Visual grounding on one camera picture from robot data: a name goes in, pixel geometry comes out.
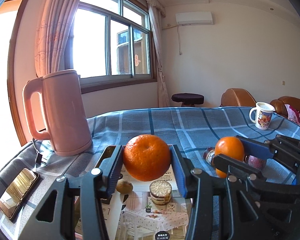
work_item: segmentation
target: round snack container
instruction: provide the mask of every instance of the round snack container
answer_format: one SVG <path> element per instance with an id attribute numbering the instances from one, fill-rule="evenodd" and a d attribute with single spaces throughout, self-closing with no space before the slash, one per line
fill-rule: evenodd
<path id="1" fill-rule="evenodd" d="M 165 180 L 155 180 L 150 184 L 150 196 L 155 205 L 164 206 L 171 201 L 172 187 Z"/>

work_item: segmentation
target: blue tablecloth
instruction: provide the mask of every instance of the blue tablecloth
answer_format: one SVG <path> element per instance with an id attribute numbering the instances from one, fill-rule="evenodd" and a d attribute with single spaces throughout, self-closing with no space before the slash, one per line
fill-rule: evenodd
<path id="1" fill-rule="evenodd" d="M 0 230 L 8 239 L 17 239 L 27 219 L 39 203 L 55 178 L 61 174 L 77 177 L 91 170 L 108 145 L 125 145 L 131 138 L 140 134 L 154 134 L 168 144 L 176 144 L 184 157 L 189 158 L 195 167 L 215 176 L 215 171 L 202 158 L 207 147 L 214 147 L 225 136 L 241 135 L 263 142 L 276 134 L 300 140 L 300 127 L 283 117 L 273 114 L 268 130 L 259 130 L 249 119 L 250 107 L 223 108 L 153 108 L 106 113 L 88 119 L 93 138 L 92 146 L 84 153 L 70 157 L 57 156 L 49 141 L 37 141 L 48 165 L 38 168 L 41 181 L 27 198 L 26 204 L 16 217 L 10 221 L 0 211 Z M 36 152 L 31 143 L 13 158 L 0 171 L 0 197 L 19 174 L 28 167 L 34 167 Z M 291 183 L 295 175 L 273 160 L 267 161 L 263 171 L 270 182 Z M 218 205 L 214 202 L 214 236 L 218 230 Z"/>

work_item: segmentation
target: pink electric kettle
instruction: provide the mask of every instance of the pink electric kettle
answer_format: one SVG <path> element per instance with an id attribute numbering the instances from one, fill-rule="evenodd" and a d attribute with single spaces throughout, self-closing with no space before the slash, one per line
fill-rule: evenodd
<path id="1" fill-rule="evenodd" d="M 46 131 L 37 131 L 31 107 L 31 96 L 41 99 Z M 28 81 L 23 88 L 23 104 L 30 134 L 38 140 L 50 140 L 56 154 L 76 155 L 92 143 L 83 108 L 79 78 L 75 70 L 57 71 Z"/>

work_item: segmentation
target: black circular label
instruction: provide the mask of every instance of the black circular label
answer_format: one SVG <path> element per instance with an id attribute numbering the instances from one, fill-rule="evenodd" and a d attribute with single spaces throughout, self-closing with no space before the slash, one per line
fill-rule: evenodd
<path id="1" fill-rule="evenodd" d="M 155 234 L 155 240 L 168 240 L 170 238 L 170 234 L 167 231 L 160 231 Z"/>

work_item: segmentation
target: white mug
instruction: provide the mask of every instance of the white mug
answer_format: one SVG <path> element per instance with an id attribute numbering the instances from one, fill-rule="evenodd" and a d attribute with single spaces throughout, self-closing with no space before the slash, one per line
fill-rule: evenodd
<path id="1" fill-rule="evenodd" d="M 251 118 L 252 112 L 256 110 L 256 119 Z M 256 107 L 252 108 L 249 113 L 250 120 L 256 124 L 256 127 L 261 130 L 267 130 L 271 121 L 274 107 L 264 102 L 256 103 Z"/>

